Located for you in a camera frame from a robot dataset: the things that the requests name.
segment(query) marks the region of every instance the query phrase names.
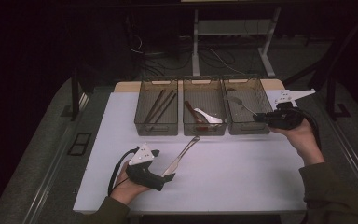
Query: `white spoon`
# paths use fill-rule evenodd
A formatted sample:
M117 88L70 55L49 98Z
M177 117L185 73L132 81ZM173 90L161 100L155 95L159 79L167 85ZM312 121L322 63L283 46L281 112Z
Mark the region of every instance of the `white spoon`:
M203 117L206 118L206 120L208 120L209 123L223 123L223 121L221 119L212 117L211 115L203 112L202 110L200 110L198 108L195 108L194 111L199 112Z

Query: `person's left hand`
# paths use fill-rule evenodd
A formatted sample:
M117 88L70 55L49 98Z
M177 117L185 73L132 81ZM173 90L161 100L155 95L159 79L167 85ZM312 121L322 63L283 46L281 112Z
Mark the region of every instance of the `person's left hand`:
M150 188L138 185L129 180L126 169L129 161L126 161L118 174L115 188L110 197L121 203L128 205L138 194L149 190Z

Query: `floor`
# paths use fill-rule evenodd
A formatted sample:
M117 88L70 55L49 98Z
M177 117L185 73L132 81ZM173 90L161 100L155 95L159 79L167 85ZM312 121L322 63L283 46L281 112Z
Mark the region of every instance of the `floor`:
M237 74L240 71L267 78L256 51L263 41L262 37L248 36L201 39L200 73L224 75ZM315 63L329 47L328 42L311 43L306 47L305 41L302 36L273 39L268 57L276 78L285 80ZM181 53L174 56L150 48L146 53L149 59L138 60L140 75L136 79L142 76L191 75L191 46L188 45L186 37L183 37L182 45L179 49ZM303 77L296 83L286 86L286 89L306 90L309 79L310 76ZM0 223L81 222L83 215L74 212L72 207L98 132L104 106L113 88L99 86L93 94L87 94L83 99L84 104L79 116L75 121L71 121L64 113L71 104L70 81L63 83L1 198ZM334 122L324 113L325 88L297 103L318 120L324 156L333 163L338 175L358 195L358 168L349 163L358 158L358 104L352 100L345 87L340 85L337 87L336 99L337 103L348 108L351 114L349 118L339 118ZM66 152L77 133L91 133L90 142L83 156L69 156ZM283 224L299 223L302 217L303 214L280 214ZM151 220L153 223L163 222L148 217L148 221L144 220L142 223L151 223ZM243 222L237 219L229 221L226 218L219 223Z

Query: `white tabletop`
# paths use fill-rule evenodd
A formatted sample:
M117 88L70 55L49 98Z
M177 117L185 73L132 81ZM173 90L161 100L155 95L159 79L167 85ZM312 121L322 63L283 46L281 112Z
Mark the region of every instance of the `white tabletop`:
M281 91L267 91L271 102ZM179 122L177 136L139 136L133 119L137 92L114 92L106 106L74 210L96 211L107 194L114 167L129 149L147 143L159 149L150 166L163 173L192 139ZM182 121L179 104L179 121ZM131 204L133 214L249 214L305 210L303 166L280 134L202 136L182 158L172 182L149 190Z

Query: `dark background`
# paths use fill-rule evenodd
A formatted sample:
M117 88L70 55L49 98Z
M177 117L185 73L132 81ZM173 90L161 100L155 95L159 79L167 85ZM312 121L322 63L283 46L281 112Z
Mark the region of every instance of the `dark background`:
M254 17L270 11L258 10ZM275 34L331 37L345 34L356 20L358 1L283 7ZM189 10L151 13L62 8L50 1L0 2L0 195L64 81L77 73L83 90L92 92L96 85L132 80L137 70L127 50L129 34L142 36L146 44L174 40L192 34L192 21ZM358 35L335 73L358 100Z

